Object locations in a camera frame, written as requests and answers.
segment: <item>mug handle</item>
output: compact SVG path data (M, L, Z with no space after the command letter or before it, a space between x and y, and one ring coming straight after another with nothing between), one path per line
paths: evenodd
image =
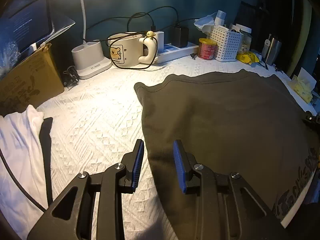
M150 39L148 37L140 38L139 42L147 46L148 55L139 57L138 61L140 63L150 64L152 62L152 60L153 60L153 57L157 53L157 51L156 51L157 50L156 42L153 39ZM155 57L155 60L153 61L153 63L156 62L157 60L158 60L158 57Z

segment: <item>metal screw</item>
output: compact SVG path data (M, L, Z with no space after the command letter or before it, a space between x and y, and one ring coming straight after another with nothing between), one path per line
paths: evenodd
M116 170L121 170L121 169L123 169L123 167L124 167L124 165L123 165L122 163L116 163L116 164L114 165L114 168L115 168Z
M194 167L197 171L200 171L200 170L203 169L203 165L202 165L202 164L199 164L199 163L195 164L193 167Z
M88 173L86 171L82 171L80 173L78 173L78 178L83 179L88 175Z
M232 172L230 175L233 179L239 179L241 177L241 175L238 172Z

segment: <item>black power adapter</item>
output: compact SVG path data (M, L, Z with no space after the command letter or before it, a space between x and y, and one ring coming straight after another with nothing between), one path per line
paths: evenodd
M189 28L182 26L175 26L172 28L171 44L178 48L183 48L188 45Z

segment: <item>yellow lid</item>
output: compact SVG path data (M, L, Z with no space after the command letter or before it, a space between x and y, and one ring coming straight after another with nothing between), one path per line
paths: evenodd
M213 40L209 40L206 38L200 38L199 42L204 43L204 44L208 44L208 45L217 45L217 43Z

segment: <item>cartoon bear on mug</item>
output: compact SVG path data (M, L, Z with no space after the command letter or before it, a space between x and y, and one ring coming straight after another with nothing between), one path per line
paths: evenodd
M110 55L113 59L121 59L121 52L120 52L120 48L113 48L111 47L110 49Z

